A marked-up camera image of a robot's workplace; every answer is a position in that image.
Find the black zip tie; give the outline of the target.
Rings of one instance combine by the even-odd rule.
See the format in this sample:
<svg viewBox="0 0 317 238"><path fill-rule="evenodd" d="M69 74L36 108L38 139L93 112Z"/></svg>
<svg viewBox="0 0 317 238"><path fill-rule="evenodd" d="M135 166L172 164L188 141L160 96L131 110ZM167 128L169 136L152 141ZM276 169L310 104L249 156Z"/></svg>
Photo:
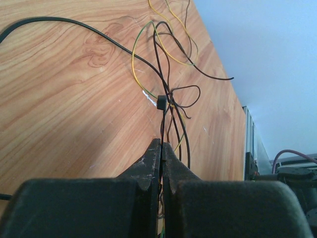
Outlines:
<svg viewBox="0 0 317 238"><path fill-rule="evenodd" d="M165 95L158 95L158 99L157 99L157 109L162 111L162 120L161 120L161 126L160 126L160 134L161 134L161 140L160 140L160 159L162 159L162 154L163 154L163 139L164 139L164 126L165 126L166 103L167 103L167 97L166 97Z"/></svg>

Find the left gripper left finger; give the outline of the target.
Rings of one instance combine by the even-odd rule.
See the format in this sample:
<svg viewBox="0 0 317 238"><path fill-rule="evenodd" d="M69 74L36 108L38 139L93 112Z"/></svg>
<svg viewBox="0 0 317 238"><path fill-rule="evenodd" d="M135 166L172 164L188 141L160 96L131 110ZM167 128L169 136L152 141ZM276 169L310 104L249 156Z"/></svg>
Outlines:
<svg viewBox="0 0 317 238"><path fill-rule="evenodd" d="M10 199L3 238L155 238L161 144L115 178L30 179Z"/></svg>

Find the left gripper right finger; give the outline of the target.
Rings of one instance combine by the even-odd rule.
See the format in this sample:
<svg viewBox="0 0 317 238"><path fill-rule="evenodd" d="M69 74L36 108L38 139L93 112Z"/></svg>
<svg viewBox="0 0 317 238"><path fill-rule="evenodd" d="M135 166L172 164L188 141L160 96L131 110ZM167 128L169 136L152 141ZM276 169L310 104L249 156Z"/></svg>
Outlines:
<svg viewBox="0 0 317 238"><path fill-rule="evenodd" d="M162 153L167 238L311 238L298 198L279 181L205 181L165 143Z"/></svg>

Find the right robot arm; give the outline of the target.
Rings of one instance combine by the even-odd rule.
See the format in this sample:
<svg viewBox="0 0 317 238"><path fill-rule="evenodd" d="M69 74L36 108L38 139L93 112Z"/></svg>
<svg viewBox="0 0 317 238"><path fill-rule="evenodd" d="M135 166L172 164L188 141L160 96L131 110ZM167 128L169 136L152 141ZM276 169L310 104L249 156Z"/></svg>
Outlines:
<svg viewBox="0 0 317 238"><path fill-rule="evenodd" d="M309 225L317 227L317 171L310 168L281 167L274 174L256 175L254 180L280 181L288 185L306 215Z"/></svg>

